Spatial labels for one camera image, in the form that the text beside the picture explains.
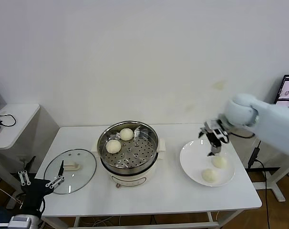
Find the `pot handle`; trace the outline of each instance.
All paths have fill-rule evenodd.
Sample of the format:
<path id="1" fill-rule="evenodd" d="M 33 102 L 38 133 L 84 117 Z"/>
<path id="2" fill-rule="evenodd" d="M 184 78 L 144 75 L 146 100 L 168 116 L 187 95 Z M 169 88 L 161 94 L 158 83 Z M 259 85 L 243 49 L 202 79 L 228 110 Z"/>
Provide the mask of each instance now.
<path id="1" fill-rule="evenodd" d="M 98 154 L 98 150 L 97 150 L 97 142 L 98 142 L 97 140 L 93 142 L 91 153 L 94 155 L 95 158 L 100 158 L 100 155 Z"/>
<path id="2" fill-rule="evenodd" d="M 157 152 L 158 152 L 158 159 L 164 159 L 164 157 L 165 157 L 165 140 L 163 138 L 159 139 Z"/>

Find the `glass lid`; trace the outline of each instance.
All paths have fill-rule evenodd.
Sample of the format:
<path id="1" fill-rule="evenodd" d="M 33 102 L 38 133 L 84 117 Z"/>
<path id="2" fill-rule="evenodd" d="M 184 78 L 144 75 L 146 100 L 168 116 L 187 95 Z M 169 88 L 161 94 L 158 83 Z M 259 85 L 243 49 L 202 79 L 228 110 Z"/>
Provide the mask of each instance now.
<path id="1" fill-rule="evenodd" d="M 44 174 L 44 179 L 54 180 L 64 161 L 65 181 L 53 192 L 57 194 L 69 194 L 84 187 L 93 177 L 96 171 L 96 158 L 85 149 L 71 149 L 58 155 L 52 160 Z"/>

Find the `cable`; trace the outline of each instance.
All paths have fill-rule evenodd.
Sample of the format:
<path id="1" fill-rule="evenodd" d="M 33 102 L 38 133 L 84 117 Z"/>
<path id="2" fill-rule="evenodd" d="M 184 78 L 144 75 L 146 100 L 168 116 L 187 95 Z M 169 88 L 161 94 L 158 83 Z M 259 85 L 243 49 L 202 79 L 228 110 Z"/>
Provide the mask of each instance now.
<path id="1" fill-rule="evenodd" d="M 84 223 L 84 224 L 88 224 L 88 225 L 91 225 L 91 227 L 93 227 L 93 225 L 96 223 L 96 220 L 95 220 L 94 217 L 91 217 L 91 218 L 93 218 L 93 223 L 86 223 L 86 222 L 84 222 L 84 221 L 82 220 L 82 218 L 80 218 L 80 221 L 81 221 L 82 223 Z"/>
<path id="2" fill-rule="evenodd" d="M 43 214 L 45 207 L 46 207 L 46 202 L 45 202 L 45 199 L 43 198 L 43 209 L 41 210 L 41 214 Z"/>
<path id="3" fill-rule="evenodd" d="M 15 200 L 17 203 L 19 203 L 20 205 L 22 205 L 21 201 L 20 200 L 17 200 L 16 198 L 14 198 L 13 196 L 11 196 L 10 194 L 6 193 L 4 190 L 2 190 L 0 188 L 0 191 L 2 191 L 3 193 L 7 194 L 9 197 L 11 197 L 13 200 Z"/>
<path id="4" fill-rule="evenodd" d="M 217 212 L 217 215 L 216 215 L 216 220 L 217 220 L 217 216 L 219 215 L 219 213 L 220 213 L 220 212 L 218 211 L 218 212 Z"/>
<path id="5" fill-rule="evenodd" d="M 156 222 L 155 215 L 153 215 L 153 219 L 154 219 L 155 224 L 158 224 L 158 223 Z"/>
<path id="6" fill-rule="evenodd" d="M 110 218 L 113 218 L 113 216 L 111 216 L 111 217 L 109 217 L 109 218 L 106 218 L 106 219 L 104 219 L 104 220 L 101 220 L 101 222 L 99 222 L 99 223 L 102 223 L 102 222 L 104 222 L 104 221 L 107 221 L 107 220 L 109 220 Z"/>
<path id="7" fill-rule="evenodd" d="M 45 226 L 48 228 L 54 228 L 53 226 L 49 225 L 48 223 L 46 223 Z"/>
<path id="8" fill-rule="evenodd" d="M 264 171 L 264 178 L 265 178 L 265 203 L 266 203 L 266 207 L 267 207 L 267 218 L 268 218 L 268 229 L 270 229 L 270 227 L 269 227 L 269 216 L 268 216 L 268 189 L 267 189 L 267 175 L 266 175 L 266 173 L 265 173 L 265 168 L 264 168 L 264 165 L 263 165 L 263 163 L 261 162 L 261 161 L 259 161 L 259 160 L 255 160 L 255 161 L 257 161 L 257 162 L 259 162 L 261 165 L 262 165 L 262 167 L 263 167 L 263 171 Z"/>
<path id="9" fill-rule="evenodd" d="M 241 135 L 237 135 L 234 133 L 229 133 L 230 135 L 236 136 L 236 137 L 241 137 L 241 138 L 253 138 L 255 136 L 255 134 L 252 134 L 251 136 L 241 136 Z"/>
<path id="10" fill-rule="evenodd" d="M 13 115 L 11 115 L 11 114 L 0 114 L 0 117 L 4 117 L 4 116 L 11 116 L 14 119 L 14 123 L 11 124 L 11 125 L 5 125 L 5 124 L 2 123 L 2 121 L 0 121 L 0 125 L 6 126 L 6 127 L 11 127 L 11 126 L 14 126 L 16 124 L 16 119 L 13 117 Z"/>
<path id="11" fill-rule="evenodd" d="M 25 195 L 25 194 L 26 194 L 25 192 L 19 193 L 19 194 L 16 195 L 15 198 L 20 201 L 20 197 L 23 196 L 23 195 Z"/>
<path id="12" fill-rule="evenodd" d="M 111 221 L 106 220 L 105 223 L 109 223 L 111 226 L 114 227 L 114 224 Z"/>
<path id="13" fill-rule="evenodd" d="M 107 225 L 106 225 L 106 223 L 104 222 L 104 220 L 97 220 L 97 222 L 95 223 L 95 225 L 98 225 L 98 224 L 100 224 L 100 223 L 103 223 L 103 224 L 107 227 Z"/>

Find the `steamed bun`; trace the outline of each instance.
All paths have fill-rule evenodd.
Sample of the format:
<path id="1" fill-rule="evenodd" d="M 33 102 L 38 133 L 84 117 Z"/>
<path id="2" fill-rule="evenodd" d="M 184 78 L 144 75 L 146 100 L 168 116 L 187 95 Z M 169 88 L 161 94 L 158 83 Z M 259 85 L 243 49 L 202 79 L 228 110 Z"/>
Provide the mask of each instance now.
<path id="1" fill-rule="evenodd" d="M 129 128 L 125 128 L 120 131 L 119 135 L 120 135 L 121 140 L 128 141 L 134 137 L 134 132 L 133 130 Z"/>
<path id="2" fill-rule="evenodd" d="M 217 172 L 211 168 L 203 170 L 202 177 L 205 181 L 209 183 L 214 183 L 217 181 Z"/>
<path id="3" fill-rule="evenodd" d="M 106 150 L 110 154 L 118 153 L 121 150 L 121 143 L 117 140 L 111 140 L 106 143 Z"/>
<path id="4" fill-rule="evenodd" d="M 227 167 L 227 160 L 223 156 L 213 156 L 212 157 L 212 164 L 217 168 L 226 168 Z"/>

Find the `white shelf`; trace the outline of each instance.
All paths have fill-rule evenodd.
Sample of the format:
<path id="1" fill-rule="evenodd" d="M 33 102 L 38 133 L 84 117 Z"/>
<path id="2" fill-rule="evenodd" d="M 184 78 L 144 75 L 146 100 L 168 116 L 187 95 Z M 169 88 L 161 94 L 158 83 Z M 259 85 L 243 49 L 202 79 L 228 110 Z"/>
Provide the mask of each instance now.
<path id="1" fill-rule="evenodd" d="M 0 105 L 0 115 L 11 114 L 16 119 L 16 125 L 11 127 L 1 126 L 0 128 L 0 150 L 11 148 L 28 123 L 38 112 L 39 104 L 7 104 Z M 13 123 L 9 116 L 0 117 L 5 124 Z"/>

